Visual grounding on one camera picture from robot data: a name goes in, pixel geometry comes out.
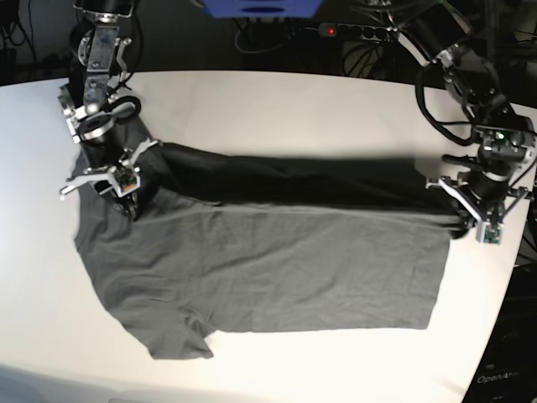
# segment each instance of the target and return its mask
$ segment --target table surface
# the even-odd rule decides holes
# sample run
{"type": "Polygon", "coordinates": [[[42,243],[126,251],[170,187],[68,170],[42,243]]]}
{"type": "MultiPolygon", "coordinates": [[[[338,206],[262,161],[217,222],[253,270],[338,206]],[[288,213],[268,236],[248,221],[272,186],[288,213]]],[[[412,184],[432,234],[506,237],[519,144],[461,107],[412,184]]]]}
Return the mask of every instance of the table surface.
{"type": "MultiPolygon", "coordinates": [[[[502,304],[526,201],[508,217],[501,246],[478,244],[474,233],[451,242],[427,330],[216,332],[208,338],[213,359],[156,361],[104,311],[74,247],[78,196],[58,197],[77,155],[56,101],[62,83],[0,88],[2,365],[147,402],[168,401],[155,397],[162,390],[213,402],[462,400],[502,304]]],[[[467,153],[421,117],[411,86],[231,71],[137,74],[132,85],[156,138],[199,149],[329,158],[467,153]]],[[[439,120],[463,118],[446,92],[427,96],[439,120]]],[[[537,121],[537,111],[515,109],[537,121]]]]}

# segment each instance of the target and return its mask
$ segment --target robotic arm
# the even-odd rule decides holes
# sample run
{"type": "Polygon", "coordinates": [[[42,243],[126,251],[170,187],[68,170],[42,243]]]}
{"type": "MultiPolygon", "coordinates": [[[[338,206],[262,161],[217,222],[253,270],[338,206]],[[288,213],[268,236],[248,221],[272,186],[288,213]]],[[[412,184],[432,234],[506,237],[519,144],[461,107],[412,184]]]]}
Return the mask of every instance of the robotic arm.
{"type": "Polygon", "coordinates": [[[135,150],[124,148],[117,126],[136,118],[141,103],[136,97],[119,97],[130,75],[123,59],[133,42],[119,36],[120,18],[131,18],[134,0],[75,0],[84,18],[70,34],[75,62],[69,83],[61,87],[59,101],[71,137],[79,144],[87,168],[82,175],[67,180],[60,196],[91,184],[102,196],[114,202],[121,212],[135,219],[137,193],[141,186],[138,157],[158,142],[145,139],[135,150]],[[111,86],[117,76],[118,83],[111,86]]]}
{"type": "Polygon", "coordinates": [[[414,7],[390,16],[398,40],[416,57],[422,69],[416,80],[416,100],[430,124],[450,141],[469,146],[478,144],[475,157],[444,155],[447,163],[470,170],[454,181],[440,178],[428,186],[444,189],[469,213],[469,224],[477,226],[477,241],[500,243],[503,220],[529,191],[514,189],[517,169],[535,162],[535,133],[531,121],[517,115],[499,86],[492,64],[479,57],[467,44],[464,21],[448,4],[419,2],[414,7]],[[445,123],[427,111],[423,76],[432,65],[441,65],[446,89],[467,116],[470,136],[462,139],[445,123]],[[504,203],[512,197],[509,207],[504,203]]]}
{"type": "MultiPolygon", "coordinates": [[[[379,12],[387,19],[394,38],[405,46],[423,66],[416,82],[416,100],[420,111],[442,135],[460,146],[478,144],[477,156],[444,155],[445,162],[468,168],[456,180],[442,177],[428,186],[440,187],[454,197],[468,227],[477,226],[477,241],[500,243],[503,220],[529,191],[514,186],[515,172],[527,162],[537,161],[535,133],[529,119],[517,115],[502,94],[493,66],[479,57],[467,44],[469,27],[447,3],[431,0],[368,0],[366,12],[379,12]],[[423,77],[433,66],[441,65],[448,92],[461,104],[471,127],[462,139],[427,111],[423,77]],[[509,207],[506,198],[512,197],[509,207]]],[[[83,175],[71,178],[61,190],[64,196],[90,183],[101,195],[111,197],[123,213],[138,215],[136,190],[140,187],[138,157],[157,144],[145,139],[136,150],[123,148],[117,125],[126,123],[140,112],[136,97],[118,97],[117,89],[128,78],[123,52],[132,43],[120,38],[117,21],[131,18],[135,0],[75,0],[84,19],[73,29],[71,48],[76,56],[70,82],[59,97],[71,136],[86,157],[83,175]],[[118,84],[110,86],[112,77],[118,84]]]]}

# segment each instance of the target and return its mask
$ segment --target dark fabric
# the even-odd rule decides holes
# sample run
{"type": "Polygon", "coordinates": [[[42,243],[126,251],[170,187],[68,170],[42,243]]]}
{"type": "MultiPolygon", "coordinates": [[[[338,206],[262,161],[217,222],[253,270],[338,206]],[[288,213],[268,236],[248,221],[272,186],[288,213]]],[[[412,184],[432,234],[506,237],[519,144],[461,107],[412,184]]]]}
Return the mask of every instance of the dark fabric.
{"type": "MultiPolygon", "coordinates": [[[[131,124],[128,141],[146,133],[131,124]]],[[[460,218],[410,161],[165,144],[141,167],[136,222],[80,190],[76,246],[104,307],[154,358],[210,357],[217,329],[427,327],[460,218]]]]}

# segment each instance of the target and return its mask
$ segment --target metal bracket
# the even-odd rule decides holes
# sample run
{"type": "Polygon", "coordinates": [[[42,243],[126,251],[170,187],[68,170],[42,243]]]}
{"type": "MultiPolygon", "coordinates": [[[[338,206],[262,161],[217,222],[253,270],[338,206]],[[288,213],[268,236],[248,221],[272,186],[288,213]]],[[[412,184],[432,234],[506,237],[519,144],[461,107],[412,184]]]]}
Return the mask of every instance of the metal bracket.
{"type": "Polygon", "coordinates": [[[60,95],[58,96],[58,101],[61,105],[61,110],[65,116],[65,122],[67,123],[67,128],[75,144],[79,144],[81,138],[76,132],[80,121],[87,117],[86,107],[75,107],[69,88],[67,85],[60,88],[60,95]]]}
{"type": "Polygon", "coordinates": [[[117,197],[121,198],[133,193],[141,186],[140,169],[135,166],[136,161],[141,154],[157,144],[159,144],[158,140],[145,139],[134,151],[130,149],[125,150],[125,155],[118,161],[120,165],[104,166],[96,170],[88,170],[82,175],[68,179],[66,186],[60,190],[60,199],[64,200],[66,195],[85,184],[100,181],[108,182],[110,188],[107,188],[105,191],[114,190],[117,197]]]}
{"type": "Polygon", "coordinates": [[[107,98],[110,68],[114,61],[119,27],[97,25],[87,61],[84,105],[88,114],[99,112],[107,98]]]}
{"type": "Polygon", "coordinates": [[[125,49],[127,46],[129,46],[133,42],[130,38],[122,39],[119,43],[119,49],[117,50],[117,63],[121,67],[121,74],[119,75],[119,82],[125,81],[127,78],[127,63],[125,62],[125,59],[123,59],[123,53],[125,53],[125,49]]]}
{"type": "Polygon", "coordinates": [[[503,214],[504,217],[506,217],[513,210],[513,208],[515,208],[516,205],[519,204],[519,202],[522,199],[525,199],[525,197],[529,194],[529,189],[526,187],[520,187],[519,189],[516,190],[516,192],[517,192],[517,195],[514,196],[513,202],[509,205],[509,207],[503,214]]]}
{"type": "Polygon", "coordinates": [[[477,206],[462,193],[459,189],[453,186],[453,182],[448,177],[441,177],[437,182],[428,181],[427,187],[438,186],[442,188],[448,195],[458,200],[464,208],[474,217],[477,223],[476,239],[479,243],[500,243],[503,233],[503,218],[507,213],[498,218],[498,223],[492,224],[489,217],[479,211],[477,206]]]}

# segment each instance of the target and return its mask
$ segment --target gray t-shirt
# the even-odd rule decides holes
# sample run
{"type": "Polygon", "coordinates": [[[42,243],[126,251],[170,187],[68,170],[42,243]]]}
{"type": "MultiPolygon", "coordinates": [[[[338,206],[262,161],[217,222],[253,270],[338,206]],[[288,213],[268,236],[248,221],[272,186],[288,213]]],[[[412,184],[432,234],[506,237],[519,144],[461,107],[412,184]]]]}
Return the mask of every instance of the gray t-shirt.
{"type": "MultiPolygon", "coordinates": [[[[192,153],[198,162],[205,158],[192,153]]],[[[159,151],[150,158],[163,159],[159,151]]],[[[177,164],[178,182],[185,172],[195,175],[191,165],[177,164]]],[[[284,170],[282,181],[290,176],[284,170]]],[[[76,246],[96,293],[156,359],[210,358],[204,338],[217,329],[426,328],[447,228],[459,222],[449,214],[289,200],[200,201],[163,186],[129,222],[89,186],[80,194],[76,246]]]]}

